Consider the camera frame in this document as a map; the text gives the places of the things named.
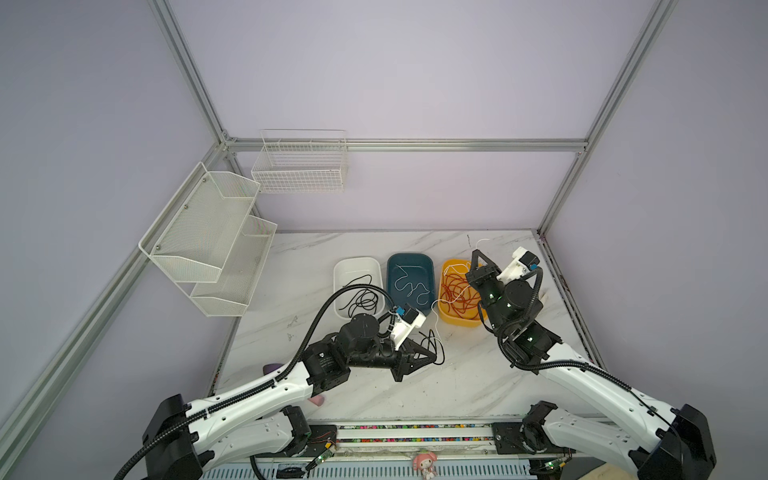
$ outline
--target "white marble surface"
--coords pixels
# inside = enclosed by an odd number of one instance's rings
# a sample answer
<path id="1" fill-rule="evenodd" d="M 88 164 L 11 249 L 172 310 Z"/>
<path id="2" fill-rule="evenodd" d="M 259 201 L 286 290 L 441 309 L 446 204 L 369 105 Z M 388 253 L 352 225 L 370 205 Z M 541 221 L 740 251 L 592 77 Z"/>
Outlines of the white marble surface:
<path id="1" fill-rule="evenodd" d="M 262 365 L 287 362 L 295 354 L 317 310 L 333 292 L 333 267 L 350 257 L 374 257 L 382 265 L 393 253 L 420 252 L 435 264 L 435 281 L 449 258 L 469 259 L 475 243 L 502 269 L 517 247 L 536 253 L 545 268 L 541 287 L 544 309 L 537 320 L 585 354 L 571 317 L 547 271 L 544 255 L 530 230 L 278 233 L 272 243 L 253 302 L 240 322 L 218 382 L 225 391 L 261 376 Z M 431 314 L 422 331 L 435 327 Z M 343 325 L 326 312 L 313 341 Z M 555 402 L 577 414 L 597 411 L 579 398 L 532 373 L 509 368 L 495 338 L 482 326 L 437 324 L 445 344 L 443 366 L 427 366 L 395 383 L 389 370 L 354 369 L 349 381 L 325 392 L 316 407 L 304 402 L 309 419 L 445 419 L 524 415 L 539 400 Z M 413 338 L 421 338 L 417 333 Z"/>

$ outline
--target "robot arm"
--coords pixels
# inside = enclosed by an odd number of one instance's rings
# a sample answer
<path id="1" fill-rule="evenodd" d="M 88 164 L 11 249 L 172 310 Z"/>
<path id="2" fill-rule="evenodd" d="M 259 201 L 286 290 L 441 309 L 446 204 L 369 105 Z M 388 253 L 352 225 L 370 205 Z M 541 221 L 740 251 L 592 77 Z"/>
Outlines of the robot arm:
<path id="1" fill-rule="evenodd" d="M 485 265 L 478 264 L 479 259 Z M 536 276 L 531 287 L 527 279 Z M 543 307 L 538 258 L 518 248 L 502 272 L 479 250 L 467 281 L 481 303 L 511 367 L 540 374 L 603 412 L 617 427 L 539 402 L 513 443 L 529 452 L 556 445 L 616 465 L 640 480 L 704 480 L 716 459 L 706 417 L 689 405 L 674 409 L 589 363 L 534 318 Z"/>
<path id="2" fill-rule="evenodd" d="M 389 328 L 379 333 L 379 324 L 387 318 Z M 401 382 L 404 375 L 435 362 L 436 352 L 407 338 L 424 320 L 409 306 L 380 319 L 360 313 L 338 333 L 301 349 L 293 368 L 284 365 L 243 386 L 187 404 L 181 395 L 166 399 L 143 437 L 148 478 L 195 480 L 213 467 L 249 455 L 302 452 L 310 427 L 295 405 L 346 382 L 350 366 L 386 368 Z M 166 434 L 175 425 L 183 428 Z"/>

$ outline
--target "small figurine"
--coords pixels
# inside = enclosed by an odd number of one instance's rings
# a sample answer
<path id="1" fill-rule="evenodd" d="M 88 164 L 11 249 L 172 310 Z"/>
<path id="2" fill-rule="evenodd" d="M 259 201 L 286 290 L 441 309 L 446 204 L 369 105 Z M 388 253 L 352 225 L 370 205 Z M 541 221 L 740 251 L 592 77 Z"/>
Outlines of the small figurine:
<path id="1" fill-rule="evenodd" d="M 413 469 L 420 470 L 424 480 L 432 480 L 437 476 L 435 462 L 437 462 L 437 455 L 434 452 L 419 453 L 413 459 Z"/>

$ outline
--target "white wire basket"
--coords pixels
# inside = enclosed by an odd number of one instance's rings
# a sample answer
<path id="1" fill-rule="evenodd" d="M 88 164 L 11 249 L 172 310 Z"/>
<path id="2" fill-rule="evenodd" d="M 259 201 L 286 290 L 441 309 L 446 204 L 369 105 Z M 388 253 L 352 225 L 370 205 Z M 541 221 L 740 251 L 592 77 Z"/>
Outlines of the white wire basket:
<path id="1" fill-rule="evenodd" d="M 219 280 L 259 191 L 259 184 L 249 178 L 209 172 L 198 164 L 195 171 L 200 169 L 202 178 L 160 238 L 153 245 L 145 245 L 145 235 L 139 243 L 174 282 Z"/>
<path id="2" fill-rule="evenodd" d="M 249 215 L 216 283 L 197 283 L 190 298 L 207 316 L 242 316 L 256 291 L 277 225 Z"/>
<path id="3" fill-rule="evenodd" d="M 344 191 L 344 130 L 262 130 L 264 146 L 251 170 L 265 194 Z"/>
<path id="4" fill-rule="evenodd" d="M 198 164 L 139 248 L 206 316 L 242 316 L 250 305 L 277 225 L 255 217 L 259 184 Z"/>

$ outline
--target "yellow plastic tray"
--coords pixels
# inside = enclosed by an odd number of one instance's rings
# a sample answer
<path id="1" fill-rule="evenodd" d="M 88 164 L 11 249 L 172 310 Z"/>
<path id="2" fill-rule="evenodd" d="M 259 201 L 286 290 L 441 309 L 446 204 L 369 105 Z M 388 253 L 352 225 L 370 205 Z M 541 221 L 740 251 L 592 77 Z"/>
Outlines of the yellow plastic tray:
<path id="1" fill-rule="evenodd" d="M 451 258 L 450 260 L 446 260 L 444 264 L 442 264 L 442 270 L 440 270 L 440 291 L 438 298 L 444 298 L 443 291 L 442 291 L 442 284 L 443 284 L 443 277 L 447 273 L 467 273 L 469 271 L 470 262 L 467 260 L 461 260 L 459 258 Z M 475 292 L 475 289 L 472 287 L 469 287 L 462 295 L 463 296 L 471 296 Z M 440 316 L 440 319 L 443 322 L 450 323 L 452 325 L 458 325 L 458 326 L 479 326 L 480 325 L 480 315 L 478 315 L 478 311 L 476 308 L 467 310 L 467 313 L 465 315 L 469 318 L 461 318 L 460 316 L 456 316 L 450 313 L 450 305 L 448 305 L 446 302 L 437 302 L 438 305 L 438 314 Z"/>

